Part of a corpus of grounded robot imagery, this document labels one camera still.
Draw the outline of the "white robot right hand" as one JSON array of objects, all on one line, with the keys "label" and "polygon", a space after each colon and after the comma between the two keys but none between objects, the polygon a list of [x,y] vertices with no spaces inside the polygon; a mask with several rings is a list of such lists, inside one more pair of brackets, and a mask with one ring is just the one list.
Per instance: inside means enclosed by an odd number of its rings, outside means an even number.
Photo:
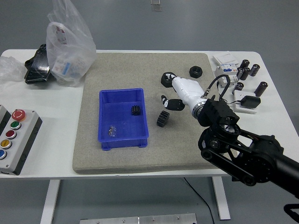
[{"label": "white robot right hand", "polygon": [[161,96],[162,104],[168,110],[181,111],[187,105],[192,115],[196,117],[206,102],[204,91],[197,81],[166,72],[161,77],[161,84],[166,88],[172,87],[179,97],[179,99],[167,99],[166,96]]}]

